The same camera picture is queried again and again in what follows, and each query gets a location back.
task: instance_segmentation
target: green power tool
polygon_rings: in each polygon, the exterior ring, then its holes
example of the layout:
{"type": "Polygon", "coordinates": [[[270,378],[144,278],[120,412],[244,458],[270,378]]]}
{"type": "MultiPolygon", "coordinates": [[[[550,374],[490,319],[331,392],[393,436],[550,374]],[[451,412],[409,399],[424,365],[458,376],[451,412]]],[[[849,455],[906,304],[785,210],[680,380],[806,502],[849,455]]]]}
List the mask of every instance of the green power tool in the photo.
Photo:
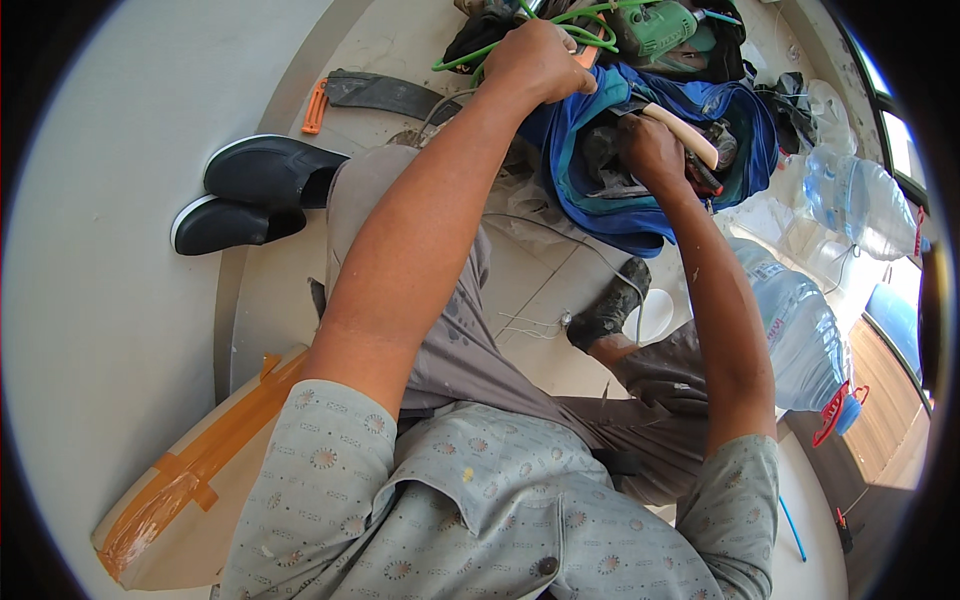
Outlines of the green power tool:
{"type": "Polygon", "coordinates": [[[620,58],[633,66],[650,64],[697,32],[704,11],[690,11],[676,0],[617,8],[604,12],[616,33],[620,58]]]}

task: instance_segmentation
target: gray pants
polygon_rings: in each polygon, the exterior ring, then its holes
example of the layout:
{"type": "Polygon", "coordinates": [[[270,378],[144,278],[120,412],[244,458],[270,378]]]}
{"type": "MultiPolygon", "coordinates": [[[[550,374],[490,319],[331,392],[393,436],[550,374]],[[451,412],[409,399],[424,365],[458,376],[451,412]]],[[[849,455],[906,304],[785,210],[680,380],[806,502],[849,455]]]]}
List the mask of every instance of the gray pants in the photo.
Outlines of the gray pants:
{"type": "MultiPolygon", "coordinates": [[[[407,146],[373,148],[337,171],[326,211],[328,294],[367,215],[417,153],[407,146]]],[[[401,417],[470,400],[553,420],[590,448],[635,453],[640,474],[624,479],[625,493],[643,504],[676,502],[700,471],[707,437],[706,386],[693,322],[614,366],[613,374],[634,398],[550,396],[500,354],[483,320],[480,290],[490,272],[490,253],[480,227],[450,301],[420,346],[401,417]]]]}

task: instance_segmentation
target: blue bag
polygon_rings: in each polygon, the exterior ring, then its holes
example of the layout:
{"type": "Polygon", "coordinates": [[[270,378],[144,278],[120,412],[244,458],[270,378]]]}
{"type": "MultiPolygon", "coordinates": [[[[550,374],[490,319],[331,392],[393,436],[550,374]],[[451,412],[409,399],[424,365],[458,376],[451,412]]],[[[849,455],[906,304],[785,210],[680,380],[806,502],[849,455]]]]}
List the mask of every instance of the blue bag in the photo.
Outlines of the blue bag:
{"type": "Polygon", "coordinates": [[[652,73],[637,73],[618,63],[594,66],[593,94],[576,93],[552,105],[541,105],[519,133],[540,149],[541,177],[547,194],[583,232],[624,252],[643,258],[660,253],[663,238],[677,240],[653,196],[618,201],[588,198],[593,183],[581,156],[576,156],[577,131],[609,107],[627,102],[631,90],[695,124],[719,119],[731,123],[738,149],[733,165],[720,177],[723,193],[712,200],[720,210],[735,206],[766,189],[777,167],[777,134],[763,102],[739,82],[680,84],[652,73]]]}

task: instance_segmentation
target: person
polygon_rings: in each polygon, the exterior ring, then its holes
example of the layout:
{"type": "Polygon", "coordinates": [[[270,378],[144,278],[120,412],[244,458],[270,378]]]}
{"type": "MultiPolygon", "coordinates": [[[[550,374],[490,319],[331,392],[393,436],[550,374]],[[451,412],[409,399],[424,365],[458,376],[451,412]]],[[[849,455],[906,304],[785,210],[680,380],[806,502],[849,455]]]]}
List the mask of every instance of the person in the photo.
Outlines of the person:
{"type": "MultiPolygon", "coordinates": [[[[694,324],[634,346],[618,331],[642,295],[615,279],[568,331],[635,398],[550,397],[483,322],[480,219],[511,139],[540,103],[596,88],[571,41],[524,24],[425,148],[375,148],[340,167],[328,304],[221,598],[769,597],[778,463],[766,340],[662,124],[623,117],[620,154],[676,232],[694,324]],[[631,458],[616,474],[623,492],[593,456],[603,452],[611,465],[631,458]],[[676,528],[644,506],[678,498],[676,528]]],[[[645,292],[641,260],[621,273],[645,292]]]]}

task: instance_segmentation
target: wooden handle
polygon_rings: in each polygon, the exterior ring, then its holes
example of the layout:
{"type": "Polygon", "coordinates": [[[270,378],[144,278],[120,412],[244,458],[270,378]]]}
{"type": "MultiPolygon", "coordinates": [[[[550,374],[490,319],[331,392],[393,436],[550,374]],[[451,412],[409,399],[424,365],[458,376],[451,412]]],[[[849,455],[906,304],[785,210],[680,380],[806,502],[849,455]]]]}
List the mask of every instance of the wooden handle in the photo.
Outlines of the wooden handle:
{"type": "Polygon", "coordinates": [[[693,154],[699,156],[711,171],[717,168],[717,160],[720,159],[720,155],[717,154],[717,149],[714,148],[713,144],[709,143],[705,137],[700,135],[700,132],[690,127],[689,123],[681,120],[680,117],[666,108],[653,103],[647,105],[642,112],[649,117],[657,119],[663,125],[666,125],[667,129],[672,131],[672,133],[677,136],[677,139],[692,150],[693,154]]]}

